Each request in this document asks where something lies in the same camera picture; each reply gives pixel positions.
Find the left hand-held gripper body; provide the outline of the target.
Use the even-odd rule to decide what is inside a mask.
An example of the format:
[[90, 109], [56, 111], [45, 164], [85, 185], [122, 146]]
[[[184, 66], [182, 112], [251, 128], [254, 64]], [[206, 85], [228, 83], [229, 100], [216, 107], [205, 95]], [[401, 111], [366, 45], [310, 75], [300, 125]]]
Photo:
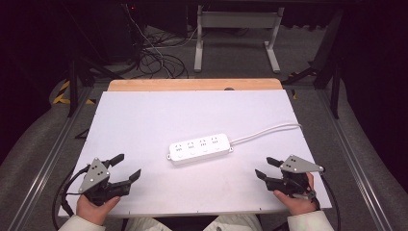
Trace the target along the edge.
[[97, 206], [116, 196], [128, 195], [131, 189], [131, 181], [125, 180], [110, 183], [109, 161], [101, 161], [95, 158], [89, 166], [85, 178], [79, 187], [78, 193], [83, 194], [90, 202]]

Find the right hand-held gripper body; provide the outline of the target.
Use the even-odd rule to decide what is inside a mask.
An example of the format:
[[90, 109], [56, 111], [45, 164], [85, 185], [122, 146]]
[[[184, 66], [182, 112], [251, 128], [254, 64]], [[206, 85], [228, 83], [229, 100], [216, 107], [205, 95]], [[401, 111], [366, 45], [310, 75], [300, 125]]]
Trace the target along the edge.
[[291, 155], [279, 169], [280, 179], [267, 177], [265, 183], [271, 192], [278, 190], [291, 198], [313, 199], [316, 192], [311, 189], [307, 172], [324, 172], [324, 167]]

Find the white power strip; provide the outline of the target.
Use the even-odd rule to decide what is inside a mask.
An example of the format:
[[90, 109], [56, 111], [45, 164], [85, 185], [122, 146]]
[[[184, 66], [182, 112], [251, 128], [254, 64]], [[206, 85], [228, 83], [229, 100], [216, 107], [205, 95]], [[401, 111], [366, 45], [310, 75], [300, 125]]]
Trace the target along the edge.
[[227, 136], [215, 134], [172, 143], [166, 157], [174, 165], [180, 166], [226, 155], [232, 151], [233, 148]]

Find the person's left hand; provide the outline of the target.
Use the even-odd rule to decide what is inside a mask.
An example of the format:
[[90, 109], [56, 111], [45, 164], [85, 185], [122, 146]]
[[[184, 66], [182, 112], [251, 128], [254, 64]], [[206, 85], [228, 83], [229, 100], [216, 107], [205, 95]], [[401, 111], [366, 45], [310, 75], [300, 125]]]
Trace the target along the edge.
[[109, 212], [118, 204], [120, 197], [116, 196], [97, 206], [90, 202], [84, 195], [77, 201], [76, 215], [91, 223], [102, 226]]

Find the person's right hand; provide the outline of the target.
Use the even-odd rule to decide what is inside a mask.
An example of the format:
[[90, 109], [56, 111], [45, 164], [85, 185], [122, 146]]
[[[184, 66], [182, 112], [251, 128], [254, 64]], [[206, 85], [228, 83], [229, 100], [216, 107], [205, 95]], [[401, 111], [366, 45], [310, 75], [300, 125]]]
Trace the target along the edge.
[[312, 213], [318, 209], [318, 204], [316, 201], [304, 198], [291, 198], [278, 190], [275, 190], [273, 194], [282, 204], [287, 207], [292, 216]]

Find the white table cover board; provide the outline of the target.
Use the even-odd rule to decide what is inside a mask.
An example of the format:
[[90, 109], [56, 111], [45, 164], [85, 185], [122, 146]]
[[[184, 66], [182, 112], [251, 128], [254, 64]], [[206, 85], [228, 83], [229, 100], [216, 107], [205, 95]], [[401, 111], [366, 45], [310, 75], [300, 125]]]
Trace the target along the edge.
[[[123, 154], [112, 181], [141, 170], [115, 218], [276, 213], [285, 207], [255, 170], [279, 178], [267, 157], [311, 160], [302, 130], [284, 90], [107, 91], [77, 167]], [[166, 157], [172, 143], [219, 133], [227, 155], [180, 166]]]

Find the black metal stand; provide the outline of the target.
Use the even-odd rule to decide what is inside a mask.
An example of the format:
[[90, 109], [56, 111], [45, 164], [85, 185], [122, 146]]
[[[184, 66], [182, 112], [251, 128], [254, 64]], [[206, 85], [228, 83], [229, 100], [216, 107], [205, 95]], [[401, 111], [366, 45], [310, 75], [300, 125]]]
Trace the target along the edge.
[[338, 119], [338, 102], [340, 94], [341, 74], [338, 58], [334, 55], [332, 48], [335, 43], [339, 27], [341, 25], [343, 10], [336, 10], [321, 41], [318, 52], [310, 66], [299, 73], [292, 73], [290, 77], [283, 81], [284, 86], [289, 86], [307, 76], [316, 74], [313, 86], [317, 90], [323, 90], [328, 83], [332, 83], [330, 111], [334, 118]]
[[91, 69], [97, 70], [104, 77], [113, 80], [119, 80], [120, 76], [113, 73], [109, 69], [103, 67], [100, 64], [92, 61], [89, 58], [78, 56], [72, 58], [68, 66], [68, 81], [69, 81], [69, 113], [68, 116], [72, 117], [79, 108], [79, 94], [78, 94], [78, 82], [81, 82], [84, 87], [92, 87], [95, 83], [93, 75], [90, 73]]

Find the yellow black hazard tape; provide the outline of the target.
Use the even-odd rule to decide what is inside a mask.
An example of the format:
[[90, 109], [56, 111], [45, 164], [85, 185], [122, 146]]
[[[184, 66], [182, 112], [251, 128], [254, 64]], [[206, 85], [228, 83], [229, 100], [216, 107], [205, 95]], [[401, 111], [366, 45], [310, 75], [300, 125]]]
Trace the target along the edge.
[[[69, 98], [64, 98], [64, 94], [66, 93], [68, 87], [69, 87], [70, 81], [65, 80], [64, 83], [61, 85], [59, 92], [57, 93], [57, 96], [53, 100], [53, 104], [70, 104], [70, 99]], [[96, 99], [88, 99], [86, 101], [87, 105], [95, 105], [97, 102]]]

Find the aluminium floor rail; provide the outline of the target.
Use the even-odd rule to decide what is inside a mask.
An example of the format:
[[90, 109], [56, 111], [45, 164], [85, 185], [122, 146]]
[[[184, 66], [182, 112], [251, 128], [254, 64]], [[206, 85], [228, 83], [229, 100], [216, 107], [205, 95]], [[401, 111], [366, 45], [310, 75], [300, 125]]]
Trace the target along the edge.
[[78, 114], [81, 112], [82, 108], [86, 104], [89, 95], [92, 92], [91, 87], [84, 87], [78, 99], [77, 108], [70, 113], [70, 115], [65, 119], [64, 126], [57, 136], [51, 150], [48, 152], [47, 157], [39, 169], [38, 173], [35, 175], [34, 181], [30, 187], [30, 190], [25, 195], [23, 202], [21, 203], [18, 211], [16, 212], [13, 221], [9, 225], [7, 231], [22, 231], [25, 226], [29, 216], [32, 214], [36, 203], [47, 184], [47, 181], [61, 156], [64, 146], [67, 141], [67, 137], [71, 128], [77, 119]]
[[373, 190], [373, 187], [368, 176], [366, 175], [362, 166], [360, 165], [357, 156], [355, 155], [355, 152], [344, 133], [344, 128], [342, 127], [342, 124], [337, 118], [334, 117], [334, 114], [330, 107], [329, 97], [323, 90], [317, 90], [317, 95], [319, 101], [322, 103], [326, 113], [328, 114], [328, 117], [332, 125], [334, 126], [336, 134], [340, 140], [341, 147], [343, 149], [344, 158], [356, 181], [359, 191], [363, 196], [364, 201], [370, 211], [370, 215], [375, 223], [377, 230], [394, 231], [382, 206], [380, 205], [378, 197]]

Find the white metal desk frame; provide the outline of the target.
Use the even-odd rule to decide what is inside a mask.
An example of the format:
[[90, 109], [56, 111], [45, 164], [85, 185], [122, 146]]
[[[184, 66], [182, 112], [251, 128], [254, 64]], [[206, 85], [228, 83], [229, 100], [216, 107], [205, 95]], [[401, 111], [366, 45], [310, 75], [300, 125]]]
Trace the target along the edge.
[[267, 51], [272, 71], [274, 73], [280, 73], [281, 69], [274, 53], [274, 43], [284, 15], [284, 10], [284, 8], [278, 8], [272, 13], [211, 12], [204, 11], [203, 6], [199, 5], [197, 9], [197, 39], [193, 66], [194, 71], [200, 72], [202, 70], [204, 47], [202, 36], [204, 28], [270, 28], [272, 34], [270, 39], [264, 42], [264, 47]]

